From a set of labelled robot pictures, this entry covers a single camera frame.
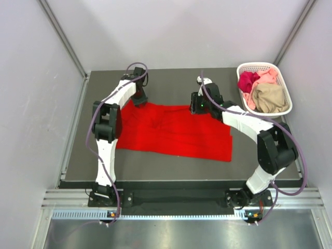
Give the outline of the red t shirt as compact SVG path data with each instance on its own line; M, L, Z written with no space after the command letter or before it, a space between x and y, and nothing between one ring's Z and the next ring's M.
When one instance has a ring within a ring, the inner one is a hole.
M172 156L232 160L230 127L210 114L193 115L187 105L141 107L129 101L121 110L122 133L117 149Z

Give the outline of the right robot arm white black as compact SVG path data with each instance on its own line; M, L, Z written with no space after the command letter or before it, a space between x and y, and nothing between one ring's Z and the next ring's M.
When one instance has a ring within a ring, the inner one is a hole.
M210 114L212 118L237 129L257 145L258 167L238 191L239 201L230 204L254 205L272 181L299 156L290 129L284 122L263 120L244 111L232 101L224 101L218 85L209 78L198 77L199 91L191 94L190 112Z

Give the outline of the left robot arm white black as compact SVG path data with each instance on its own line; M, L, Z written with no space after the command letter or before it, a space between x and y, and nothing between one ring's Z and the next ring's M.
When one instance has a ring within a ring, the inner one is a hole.
M119 203L115 181L115 150L122 132L121 109L132 100L135 105L147 102L143 87L148 83L147 69L135 67L125 73L116 88L101 101L93 103L91 132L97 144L98 172L90 192L96 206L116 206Z

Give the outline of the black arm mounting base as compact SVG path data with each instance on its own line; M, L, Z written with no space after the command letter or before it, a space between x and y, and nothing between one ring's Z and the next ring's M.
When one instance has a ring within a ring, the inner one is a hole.
M244 181L118 181L116 190L119 203L116 206L96 206L90 200L92 181L61 181L61 189L88 191L88 207L115 208L122 216L191 216L232 214L245 208L257 209L272 206L272 196L266 190L255 202L246 206L230 204L229 199L239 201L238 191Z

